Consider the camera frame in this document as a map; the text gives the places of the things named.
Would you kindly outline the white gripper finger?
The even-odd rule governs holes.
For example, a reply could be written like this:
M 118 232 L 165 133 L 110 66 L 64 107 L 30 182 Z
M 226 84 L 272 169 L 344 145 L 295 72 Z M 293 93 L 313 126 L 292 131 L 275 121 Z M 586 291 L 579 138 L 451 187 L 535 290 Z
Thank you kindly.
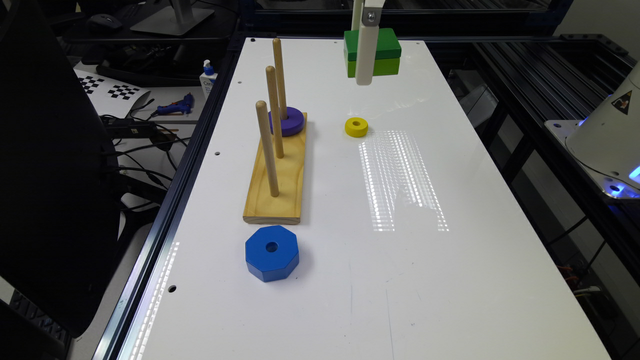
M 363 6 L 356 57 L 355 79 L 360 86 L 370 85 L 376 60 L 382 6 Z
M 363 0 L 353 0 L 351 30 L 356 31 L 360 27 Z

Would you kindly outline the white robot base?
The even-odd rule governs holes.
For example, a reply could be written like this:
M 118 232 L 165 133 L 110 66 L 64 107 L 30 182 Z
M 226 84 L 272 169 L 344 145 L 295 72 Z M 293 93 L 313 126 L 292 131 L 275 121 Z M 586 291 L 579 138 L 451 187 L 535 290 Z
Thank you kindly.
M 639 198 L 639 68 L 583 120 L 549 120 L 547 130 L 606 196 Z

